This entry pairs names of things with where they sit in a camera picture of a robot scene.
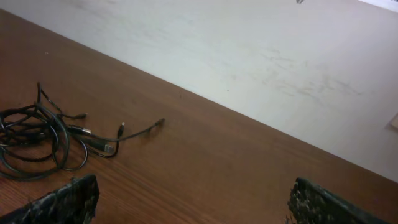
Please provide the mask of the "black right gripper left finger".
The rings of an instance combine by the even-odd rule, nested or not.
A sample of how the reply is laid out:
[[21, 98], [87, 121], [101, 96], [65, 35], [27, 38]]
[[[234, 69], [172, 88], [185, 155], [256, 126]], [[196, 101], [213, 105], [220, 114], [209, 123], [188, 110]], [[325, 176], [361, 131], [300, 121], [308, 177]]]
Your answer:
[[89, 174], [1, 216], [1, 224], [90, 223], [99, 196], [96, 176]]

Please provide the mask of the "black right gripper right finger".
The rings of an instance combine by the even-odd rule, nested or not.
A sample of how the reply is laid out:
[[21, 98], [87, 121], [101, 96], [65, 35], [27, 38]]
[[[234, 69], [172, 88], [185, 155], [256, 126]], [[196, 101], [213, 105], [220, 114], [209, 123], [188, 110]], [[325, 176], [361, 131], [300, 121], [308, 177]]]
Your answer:
[[296, 178], [287, 202], [286, 223], [294, 224], [388, 224], [318, 184]]

